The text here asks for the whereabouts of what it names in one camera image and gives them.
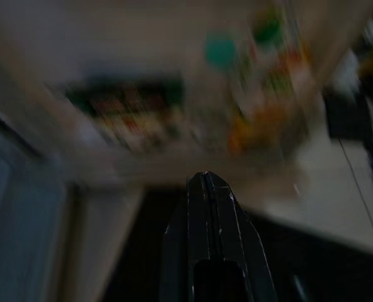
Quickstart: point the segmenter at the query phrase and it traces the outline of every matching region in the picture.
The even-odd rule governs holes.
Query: teal object
[[[234,41],[223,33],[211,34],[206,39],[206,61],[209,66],[228,71],[237,56]]]

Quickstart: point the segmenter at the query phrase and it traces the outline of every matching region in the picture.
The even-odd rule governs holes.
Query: dark floor
[[[186,202],[185,188],[147,192],[103,301],[159,300],[162,237],[179,202]],[[279,301],[373,301],[373,256],[253,213],[250,218],[262,239]],[[296,276],[307,300],[297,295]]]

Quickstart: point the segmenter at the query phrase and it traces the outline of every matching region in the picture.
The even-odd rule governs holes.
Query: store shelf
[[[73,175],[113,182],[122,176],[144,175],[165,165],[174,167],[254,165],[252,157],[225,160],[185,149],[140,157],[107,146],[95,128],[69,103],[56,99],[45,84],[82,81],[94,74],[162,74],[180,71],[188,81],[199,68],[206,33],[226,26],[238,31],[253,9],[268,1],[153,1],[147,4],[105,1],[0,1],[0,63],[25,93],[26,104],[6,101],[1,111],[25,124],[41,113],[35,142],[56,150],[73,163]],[[311,104],[348,46],[373,13],[373,1],[292,1],[311,55],[313,81],[298,99]],[[257,162],[263,162],[256,156]]]

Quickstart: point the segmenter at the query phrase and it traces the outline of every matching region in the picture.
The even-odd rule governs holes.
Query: colorful packaging
[[[103,136],[136,153],[180,137],[181,81],[117,82],[67,91],[70,102],[92,118]]]
[[[228,144],[232,153],[274,143],[311,76],[291,7],[271,6],[248,27],[232,82],[238,106]]]

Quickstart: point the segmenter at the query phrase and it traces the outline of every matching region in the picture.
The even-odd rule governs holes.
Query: white floor
[[[278,175],[231,187],[248,209],[373,254],[373,180],[362,145],[331,141],[324,123]]]

